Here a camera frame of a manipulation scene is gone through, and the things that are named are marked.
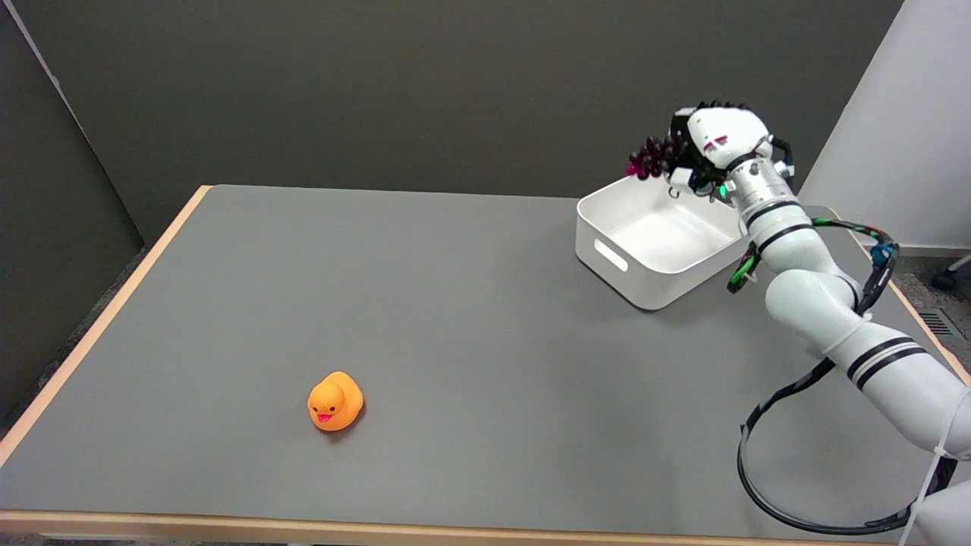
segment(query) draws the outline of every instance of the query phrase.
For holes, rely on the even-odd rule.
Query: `white plastic bin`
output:
[[[667,189],[628,177],[577,204],[577,257],[641,309],[678,299],[748,246],[734,209],[707,197],[674,199]]]

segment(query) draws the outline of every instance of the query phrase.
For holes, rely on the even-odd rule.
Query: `gray tabletop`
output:
[[[575,258],[575,206],[212,189],[0,469],[0,508],[819,538],[735,473],[738,425],[817,362],[766,314],[768,272],[638,311]],[[875,315],[940,357],[892,292]],[[305,404],[335,369],[367,407],[324,435]],[[833,523],[903,507],[929,461],[839,373],[751,443],[768,494]]]

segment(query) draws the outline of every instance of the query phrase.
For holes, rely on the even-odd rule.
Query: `wooden table edge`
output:
[[[201,186],[151,247],[145,258],[121,289],[91,325],[75,349],[54,372],[34,401],[0,440],[0,466],[7,461],[27,432],[37,423],[50,401],[67,382],[78,364],[87,355],[98,337],[105,331],[118,311],[138,288],[151,267],[168,247],[195,211],[212,186]],[[853,237],[862,251],[863,246]],[[971,376],[961,366],[957,357],[941,345],[937,336],[924,324],[914,306],[910,304],[893,282],[890,288],[914,320],[923,328],[927,337],[948,361],[954,372],[971,385]],[[40,534],[75,536],[124,536],[193,538],[215,541],[266,541],[331,544],[366,544],[370,546],[480,546],[497,540],[513,541],[523,545],[601,545],[646,544],[668,546],[872,546],[872,543],[830,542],[806,540],[778,540],[761,538],[731,538],[705,536],[678,536],[661,534],[620,534],[601,532],[541,531],[516,529],[473,529],[431,526],[353,524],[333,522],[306,522],[295,520],[270,520],[258,518],[232,518],[197,515],[115,514],[93,512],[51,512],[28,510],[0,510],[0,530]]]
[[[490,546],[497,541],[524,546],[874,546],[860,542],[819,542],[763,538],[623,534],[606,532],[475,529],[435,526],[355,524],[151,514],[0,511],[0,529],[74,536],[191,538],[368,546]]]

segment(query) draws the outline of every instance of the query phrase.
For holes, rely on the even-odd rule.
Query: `rubber duck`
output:
[[[323,378],[307,398],[310,420],[320,430],[333,432],[347,428],[364,406],[364,393],[343,371]]]

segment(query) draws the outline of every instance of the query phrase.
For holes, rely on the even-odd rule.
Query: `gray carpet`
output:
[[[33,400],[34,396],[37,395],[53,372],[57,370],[61,362],[71,353],[75,345],[84,336],[84,333],[87,332],[87,329],[112,300],[118,289],[121,288],[121,285],[128,279],[128,276],[131,275],[132,271],[135,270],[135,267],[138,266],[144,256],[145,251],[142,250],[125,267],[124,271],[121,272],[105,295],[98,300],[98,303],[91,309],[91,312],[88,313],[84,321],[71,334],[68,342],[51,359],[44,375],[37,381],[28,396],[21,401],[14,412],[0,426],[0,435],[5,434],[10,429],[10,426],[17,421],[17,418],[19,418],[23,410]],[[897,286],[900,287],[901,291],[904,292],[915,307],[939,308],[957,326],[963,335],[942,336],[941,343],[957,356],[965,368],[971,371],[971,343],[967,341],[967,337],[971,336],[971,265],[965,267],[958,273],[957,287],[951,292],[943,292],[934,289],[930,285],[931,276],[947,267],[953,261],[952,258],[904,256],[900,258],[893,278]],[[149,543],[109,540],[55,540],[41,536],[16,536],[0,533],[0,544],[14,546],[143,546]],[[208,546],[215,543],[153,542],[151,544]]]

